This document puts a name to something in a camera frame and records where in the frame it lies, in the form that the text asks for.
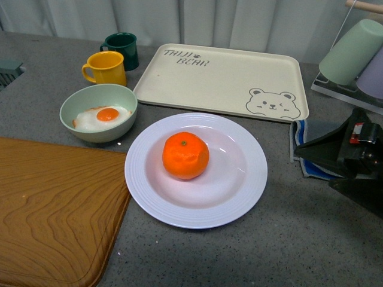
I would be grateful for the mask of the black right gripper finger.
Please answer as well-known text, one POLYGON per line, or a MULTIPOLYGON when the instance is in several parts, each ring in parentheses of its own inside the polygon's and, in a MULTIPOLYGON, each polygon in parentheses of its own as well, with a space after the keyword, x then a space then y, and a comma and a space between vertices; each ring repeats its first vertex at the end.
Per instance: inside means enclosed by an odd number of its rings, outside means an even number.
POLYGON ((382 218, 382 181, 377 179, 331 179, 329 186, 382 218))
POLYGON ((305 158, 339 174, 340 169, 337 164, 337 158, 345 135, 346 126, 350 121, 371 122, 364 110, 356 108, 339 128, 325 136, 299 145, 294 150, 294 153, 299 157, 305 158))

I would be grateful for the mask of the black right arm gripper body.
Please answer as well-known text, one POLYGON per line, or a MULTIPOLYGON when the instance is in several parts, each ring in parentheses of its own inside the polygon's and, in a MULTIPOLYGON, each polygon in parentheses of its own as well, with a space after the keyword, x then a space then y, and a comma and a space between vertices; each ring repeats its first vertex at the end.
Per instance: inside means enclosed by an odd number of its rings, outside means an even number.
POLYGON ((350 121, 345 130, 337 164, 346 178, 382 178, 382 128, 367 121, 350 121))

